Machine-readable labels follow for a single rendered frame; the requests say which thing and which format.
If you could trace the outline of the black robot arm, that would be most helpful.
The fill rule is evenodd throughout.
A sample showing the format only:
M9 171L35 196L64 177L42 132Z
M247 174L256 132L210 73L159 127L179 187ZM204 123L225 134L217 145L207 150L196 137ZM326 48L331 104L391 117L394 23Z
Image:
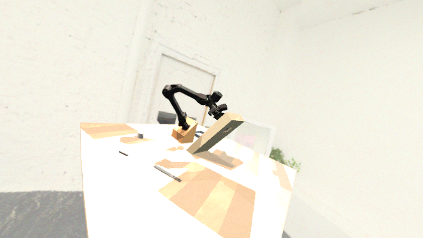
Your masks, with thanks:
M210 108L211 105L215 104L216 102L218 102L221 97L223 96L219 91L214 91L212 95L205 95L202 93L197 93L185 86L182 86L181 84L177 84L177 85L165 85L164 89L162 90L162 94L163 96L165 96L165 98L169 99L174 111L177 114L177 118L178 118L178 126L182 127L181 130L186 131L190 125L187 124L186 122L186 117L187 114L186 112L183 112L180 108L180 106L178 105L176 99L175 99L175 93L177 92L181 92L193 99L195 99L199 104L201 105L205 105L208 106ZM221 105L217 105L216 106L218 110L220 111L224 111L227 110L227 105L221 104Z

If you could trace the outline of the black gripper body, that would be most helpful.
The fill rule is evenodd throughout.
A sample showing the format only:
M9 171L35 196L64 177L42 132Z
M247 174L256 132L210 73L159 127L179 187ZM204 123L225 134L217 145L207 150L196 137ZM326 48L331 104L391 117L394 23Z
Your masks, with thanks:
M208 114L210 116L212 116L212 114L215 116L217 113L221 112L220 110L217 109L216 104L213 104L210 106L210 110L208 111Z

